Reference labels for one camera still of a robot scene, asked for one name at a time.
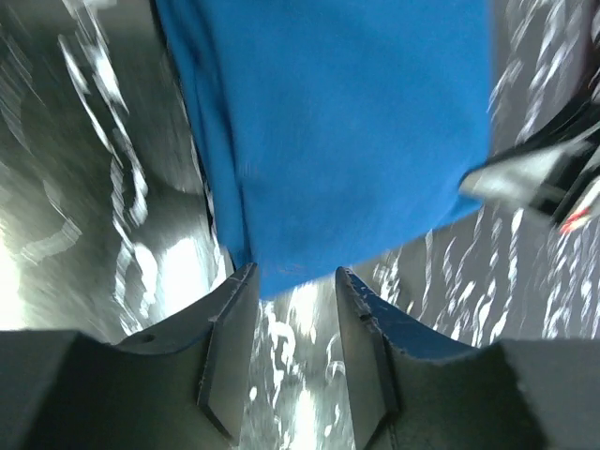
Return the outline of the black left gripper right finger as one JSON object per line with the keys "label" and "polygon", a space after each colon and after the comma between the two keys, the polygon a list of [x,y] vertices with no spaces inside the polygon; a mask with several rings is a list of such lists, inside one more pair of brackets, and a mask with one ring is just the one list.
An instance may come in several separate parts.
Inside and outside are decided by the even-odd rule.
{"label": "black left gripper right finger", "polygon": [[595,449],[599,343],[475,348],[383,301],[347,268],[337,315],[359,449]]}

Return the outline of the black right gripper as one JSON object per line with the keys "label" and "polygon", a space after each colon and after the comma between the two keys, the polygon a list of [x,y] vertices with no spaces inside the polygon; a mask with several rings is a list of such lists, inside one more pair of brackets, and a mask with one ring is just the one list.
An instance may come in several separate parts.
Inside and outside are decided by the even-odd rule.
{"label": "black right gripper", "polygon": [[599,215],[599,36],[591,38],[582,81],[549,123],[551,146],[491,161],[468,172],[459,191],[486,201],[554,209],[553,226],[571,233]]}

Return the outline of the blue printed t shirt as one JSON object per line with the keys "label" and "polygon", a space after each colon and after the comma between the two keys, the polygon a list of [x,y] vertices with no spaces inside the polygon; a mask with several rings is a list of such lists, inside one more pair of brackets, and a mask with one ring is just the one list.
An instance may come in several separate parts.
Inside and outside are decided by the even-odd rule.
{"label": "blue printed t shirt", "polygon": [[487,1],[160,1],[217,239],[261,296],[479,207]]}

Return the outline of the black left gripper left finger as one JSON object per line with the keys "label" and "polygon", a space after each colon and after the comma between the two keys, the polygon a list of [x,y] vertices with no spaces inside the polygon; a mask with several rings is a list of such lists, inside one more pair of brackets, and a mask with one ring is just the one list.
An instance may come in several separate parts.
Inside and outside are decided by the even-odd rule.
{"label": "black left gripper left finger", "polygon": [[117,344],[74,330],[1,336],[5,449],[231,449],[259,301],[248,264]]}

